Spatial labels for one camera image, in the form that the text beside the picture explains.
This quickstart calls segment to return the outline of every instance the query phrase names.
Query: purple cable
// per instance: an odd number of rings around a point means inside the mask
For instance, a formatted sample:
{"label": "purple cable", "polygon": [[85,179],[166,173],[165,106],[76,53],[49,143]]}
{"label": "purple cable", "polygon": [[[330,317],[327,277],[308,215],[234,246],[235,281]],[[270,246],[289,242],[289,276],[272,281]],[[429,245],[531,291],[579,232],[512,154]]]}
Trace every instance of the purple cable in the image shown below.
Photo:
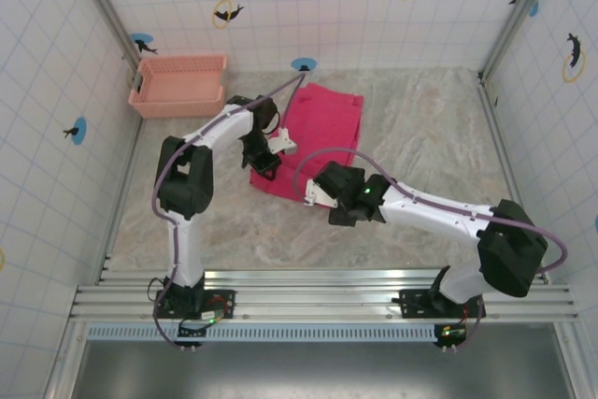
{"label": "purple cable", "polygon": [[[389,181],[389,183],[393,186],[394,189],[396,189],[397,191],[399,191],[402,195],[406,196],[410,200],[413,200],[414,202],[422,203],[422,204],[424,204],[426,206],[429,206],[429,207],[435,207],[436,209],[446,210],[447,212],[452,212],[452,213],[455,213],[455,214],[460,214],[460,215],[463,215],[465,217],[472,217],[473,216],[472,212],[470,210],[460,209],[458,207],[441,205],[441,204],[439,204],[439,203],[437,203],[435,201],[426,200],[425,198],[420,198],[420,197],[414,195],[413,193],[407,191],[406,189],[403,189],[394,179],[392,179],[391,175],[389,175],[389,173],[386,170],[384,170],[384,168],[382,168],[376,161],[374,161],[368,155],[366,155],[366,154],[364,154],[364,153],[362,153],[362,152],[360,152],[358,150],[346,149],[346,148],[343,148],[343,147],[330,147],[328,149],[322,149],[322,150],[314,151],[309,156],[307,156],[301,163],[299,163],[297,165],[297,168],[295,169],[295,173],[294,173],[294,175],[292,177],[292,188],[294,189],[295,193],[297,194],[297,196],[299,198],[304,198],[305,197],[301,193],[301,191],[299,190],[299,187],[297,186],[297,179],[299,177],[299,173],[301,172],[301,169],[303,168],[303,166],[308,161],[310,161],[311,159],[315,158],[316,156],[320,156],[321,154],[324,154],[324,153],[332,153],[332,152],[336,152],[336,151],[344,151],[345,153],[352,153],[352,154],[355,154],[356,156],[359,156],[360,158],[364,159],[366,162],[370,163],[378,171],[378,173],[380,175],[382,175],[387,181]],[[556,243],[559,246],[559,248],[561,249],[561,257],[559,257],[559,259],[557,261],[553,262],[552,264],[549,264],[549,265],[547,265],[545,267],[540,268],[538,270],[538,273],[546,273],[547,271],[553,270],[557,266],[561,266],[564,263],[564,261],[567,259],[567,255],[569,253],[569,251],[567,249],[567,246],[555,234],[551,233],[550,231],[548,231],[548,230],[546,230],[544,228],[539,228],[537,226],[533,226],[531,224],[524,223],[522,221],[501,219],[501,218],[498,218],[498,217],[493,217],[493,216],[485,215],[485,214],[476,214],[475,218],[476,219],[482,219],[482,220],[485,220],[485,221],[491,221],[491,222],[494,222],[494,223],[503,224],[503,225],[506,225],[506,226],[514,226],[514,227],[517,227],[517,228],[520,228],[520,229],[525,229],[527,231],[531,231],[533,233],[537,233],[537,234],[543,235],[544,237],[547,237],[550,240],[552,240],[554,243]],[[476,323],[474,324],[474,327],[471,330],[471,333],[467,337],[467,339],[465,341],[463,341],[461,345],[459,345],[460,348],[462,348],[463,345],[465,345],[466,342],[471,341],[471,339],[473,338],[474,334],[477,332],[477,328],[479,327],[479,324],[480,324],[480,322],[482,320],[483,307],[484,307],[484,300],[480,296],[480,298],[479,298],[479,308],[478,308],[478,312],[477,312]]]}
{"label": "purple cable", "polygon": [[[301,75],[298,75],[296,77],[293,77],[292,79],[290,79],[286,83],[282,84],[281,86],[278,86],[271,93],[268,93],[265,96],[263,96],[263,97],[261,97],[261,98],[259,98],[257,100],[254,100],[254,101],[252,101],[250,103],[247,103],[246,105],[244,105],[242,107],[238,107],[237,109],[232,110],[230,112],[230,115],[233,116],[234,114],[238,114],[242,110],[249,109],[250,107],[255,107],[255,106],[259,105],[261,102],[264,102],[265,100],[267,100],[268,98],[271,98],[276,93],[279,93],[280,91],[282,91],[283,89],[285,89],[287,86],[293,84],[295,81],[298,81],[297,82],[297,86],[295,87],[295,89],[292,92],[291,99],[289,100],[289,105],[287,106],[287,109],[289,109],[291,107],[292,100],[293,100],[293,98],[294,98],[294,96],[295,96],[295,94],[297,92],[297,89],[299,88],[299,86],[301,85],[301,83],[303,82],[303,80],[304,80],[305,77],[306,77],[306,74],[301,74]],[[225,121],[229,117],[230,117],[229,115],[222,115],[222,116],[217,117],[214,121],[212,121],[208,125],[206,125],[206,128],[202,131],[201,134],[198,134],[193,139],[189,140],[188,142],[185,142],[185,144],[183,144],[177,151],[175,151],[175,153],[170,157],[170,159],[168,160],[168,162],[164,166],[164,169],[160,173],[160,176],[156,180],[156,184],[155,184],[155,186],[153,188],[153,193],[151,194],[151,209],[153,210],[153,213],[156,215],[156,217],[158,217],[158,218],[160,218],[162,220],[166,220],[166,221],[168,221],[168,222],[170,222],[170,223],[172,223],[174,225],[174,228],[173,228],[173,251],[175,252],[175,255],[174,255],[174,266],[173,266],[172,272],[170,274],[170,279],[168,280],[168,282],[166,282],[166,285],[164,285],[164,288],[163,288],[162,292],[160,293],[160,295],[158,295],[158,297],[154,301],[152,316],[153,316],[154,322],[156,323],[156,327],[158,329],[158,332],[160,333],[160,335],[162,336],[162,338],[167,343],[169,343],[171,346],[173,346],[175,349],[180,349],[181,352],[184,352],[186,350],[192,350],[192,349],[185,349],[184,347],[182,347],[182,346],[178,345],[177,343],[175,343],[174,340],[172,340],[168,335],[166,335],[166,333],[164,332],[164,329],[162,328],[162,326],[160,325],[160,322],[158,321],[158,305],[163,301],[164,297],[166,296],[166,293],[168,292],[168,289],[170,289],[170,287],[172,286],[172,284],[174,282],[174,278],[177,275],[177,269],[178,269],[178,227],[177,227],[177,221],[174,220],[174,219],[172,219],[172,218],[170,218],[170,217],[168,217],[167,215],[163,214],[160,211],[160,209],[158,209],[158,192],[160,191],[160,188],[162,187],[162,184],[164,183],[164,179],[166,178],[166,174],[170,170],[170,167],[173,166],[173,164],[175,163],[175,161],[177,160],[177,158],[187,148],[189,148],[191,145],[193,145],[195,142],[197,142],[199,139],[201,139],[204,135],[206,135],[206,133],[209,132],[212,128],[214,128],[216,125],[218,125],[222,121]]]}

